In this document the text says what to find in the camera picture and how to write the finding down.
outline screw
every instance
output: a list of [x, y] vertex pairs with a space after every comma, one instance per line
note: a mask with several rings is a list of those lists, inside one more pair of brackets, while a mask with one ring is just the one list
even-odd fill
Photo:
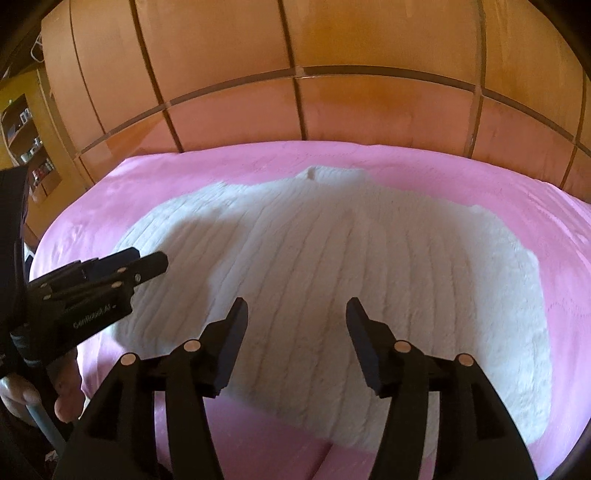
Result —
[[133, 365], [135, 363], [135, 355], [133, 353], [126, 353], [124, 356], [121, 357], [121, 365], [125, 365], [126, 367]]
[[474, 365], [474, 358], [472, 357], [472, 355], [468, 355], [467, 353], [461, 353], [457, 357], [457, 361], [459, 361], [460, 364], [464, 367], [471, 367], [472, 365]]
[[189, 340], [185, 342], [183, 348], [186, 352], [196, 352], [201, 348], [201, 342], [199, 340]]
[[399, 340], [394, 344], [394, 350], [399, 353], [409, 353], [412, 348], [413, 346], [404, 340]]

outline finger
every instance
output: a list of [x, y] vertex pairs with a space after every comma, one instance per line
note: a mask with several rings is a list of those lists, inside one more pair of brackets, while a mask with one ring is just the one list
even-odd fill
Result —
[[47, 366], [47, 374], [49, 375], [49, 378], [54, 383], [54, 385], [57, 385], [58, 377], [60, 376], [61, 371], [64, 369], [64, 367], [71, 364], [71, 362], [76, 361], [77, 357], [78, 349], [74, 348], [65, 355], [54, 360]]
[[1, 397], [2, 402], [6, 406], [6, 409], [15, 417], [21, 419], [25, 423], [32, 425], [33, 427], [36, 426], [35, 420], [31, 417], [31, 414], [27, 410], [27, 407], [22, 403], [16, 402], [8, 397]]
[[80, 418], [84, 409], [86, 396], [82, 390], [74, 390], [68, 395], [61, 396], [56, 401], [56, 416], [64, 423]]
[[73, 358], [63, 364], [60, 372], [54, 380], [54, 386], [58, 395], [67, 395], [72, 391], [80, 391], [82, 387], [82, 376], [78, 361]]
[[0, 396], [22, 405], [41, 403], [39, 392], [32, 383], [17, 374], [10, 374], [0, 380]]

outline pink bedspread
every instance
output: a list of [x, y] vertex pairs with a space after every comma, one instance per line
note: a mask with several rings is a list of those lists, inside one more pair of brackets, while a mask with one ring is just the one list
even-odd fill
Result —
[[[134, 157], [53, 223], [41, 241], [32, 278], [73, 260], [110, 254], [129, 227], [173, 197], [221, 180], [255, 184], [291, 177], [316, 165], [364, 168], [390, 187], [481, 205], [536, 254], [553, 388], [550, 424], [530, 452], [541, 478], [552, 473], [591, 417], [591, 206], [550, 184], [452, 155], [336, 142], [272, 142]], [[124, 352], [101, 335], [79, 350], [83, 388], [90, 396]], [[314, 439], [227, 398], [209, 401], [206, 408], [228, 480], [361, 480], [371, 470], [371, 455]], [[165, 425], [157, 425], [157, 432], [162, 452]]]

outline wooden shelving unit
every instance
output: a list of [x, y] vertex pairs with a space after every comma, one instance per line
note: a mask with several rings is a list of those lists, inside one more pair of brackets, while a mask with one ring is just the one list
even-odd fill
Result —
[[0, 115], [2, 138], [15, 166], [28, 165], [30, 195], [41, 203], [61, 183], [61, 177], [40, 138], [27, 98], [21, 95]]

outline wall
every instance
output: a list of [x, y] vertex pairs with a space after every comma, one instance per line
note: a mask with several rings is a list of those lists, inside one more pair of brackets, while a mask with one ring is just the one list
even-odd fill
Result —
[[43, 42], [93, 181], [142, 153], [342, 140], [591, 202], [590, 82], [527, 0], [64, 0]]

